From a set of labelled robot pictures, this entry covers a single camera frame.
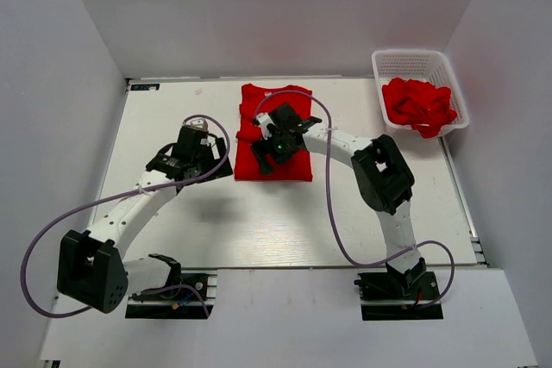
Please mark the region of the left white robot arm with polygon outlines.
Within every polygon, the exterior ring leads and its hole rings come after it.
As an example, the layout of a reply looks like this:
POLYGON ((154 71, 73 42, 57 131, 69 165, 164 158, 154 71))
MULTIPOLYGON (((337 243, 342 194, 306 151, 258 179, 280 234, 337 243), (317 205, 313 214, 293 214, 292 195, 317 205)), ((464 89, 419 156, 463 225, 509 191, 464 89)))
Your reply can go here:
POLYGON ((198 118, 185 123, 178 139, 147 165, 130 194, 86 230, 69 231, 60 242, 59 293, 108 314, 126 296, 178 295, 181 265, 159 253, 127 261, 140 231, 186 186, 232 173, 226 142, 198 118))

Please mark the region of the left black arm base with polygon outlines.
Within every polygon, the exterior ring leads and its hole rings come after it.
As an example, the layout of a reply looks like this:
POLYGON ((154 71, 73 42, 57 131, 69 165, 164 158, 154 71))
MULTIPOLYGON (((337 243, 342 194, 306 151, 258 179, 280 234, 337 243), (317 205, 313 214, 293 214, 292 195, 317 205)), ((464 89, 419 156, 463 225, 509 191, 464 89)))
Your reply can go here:
POLYGON ((217 272, 182 271, 180 284, 191 286, 177 288, 154 295, 134 294, 128 299, 125 311, 127 320, 207 320, 215 305, 217 272))

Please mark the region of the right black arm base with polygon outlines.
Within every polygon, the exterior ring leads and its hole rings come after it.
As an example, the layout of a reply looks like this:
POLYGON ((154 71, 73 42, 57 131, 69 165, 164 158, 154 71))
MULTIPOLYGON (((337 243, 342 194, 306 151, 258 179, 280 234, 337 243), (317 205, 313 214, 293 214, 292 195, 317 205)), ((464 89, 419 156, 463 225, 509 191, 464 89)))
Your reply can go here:
POLYGON ((404 293, 392 284, 386 272, 359 273, 354 285, 361 300, 363 321, 431 321, 442 320, 442 305, 424 305, 436 300, 438 289, 435 273, 426 272, 414 287, 404 293))

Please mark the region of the red t shirt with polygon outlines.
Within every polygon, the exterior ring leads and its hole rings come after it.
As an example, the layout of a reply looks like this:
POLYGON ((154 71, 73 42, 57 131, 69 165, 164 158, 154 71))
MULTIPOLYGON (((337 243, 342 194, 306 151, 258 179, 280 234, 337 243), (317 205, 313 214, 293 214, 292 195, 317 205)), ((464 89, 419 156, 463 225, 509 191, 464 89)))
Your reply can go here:
POLYGON ((240 128, 235 136, 238 143, 234 169, 236 181, 312 181, 311 157, 306 151, 299 150, 283 165, 277 165, 271 157, 268 157, 273 174, 264 176, 260 173, 258 162, 251 150, 251 145, 261 138, 260 129, 253 124, 255 110, 264 98, 283 90, 296 90, 308 95, 312 94, 311 90, 298 85, 273 89, 254 84, 245 84, 241 87, 240 128))

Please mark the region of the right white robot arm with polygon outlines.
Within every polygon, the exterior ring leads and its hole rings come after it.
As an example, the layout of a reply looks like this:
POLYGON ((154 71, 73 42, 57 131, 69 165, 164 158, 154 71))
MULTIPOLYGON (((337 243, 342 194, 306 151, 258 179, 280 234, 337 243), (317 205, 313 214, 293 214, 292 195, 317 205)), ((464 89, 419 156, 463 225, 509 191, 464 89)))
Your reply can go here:
POLYGON ((273 174, 269 159, 283 165, 300 151, 325 155, 329 222, 344 258, 357 268, 384 265, 390 289, 396 296, 407 298, 418 291, 426 264, 417 248, 411 222, 415 179, 395 141, 386 134, 368 139, 343 133, 332 122, 323 122, 315 116, 302 119, 289 103, 254 115, 253 124, 261 131, 261 138, 251 145, 260 173, 273 174), (338 234, 330 190, 333 160, 352 169, 362 200, 379 219, 386 258, 377 263, 362 264, 354 260, 338 234))

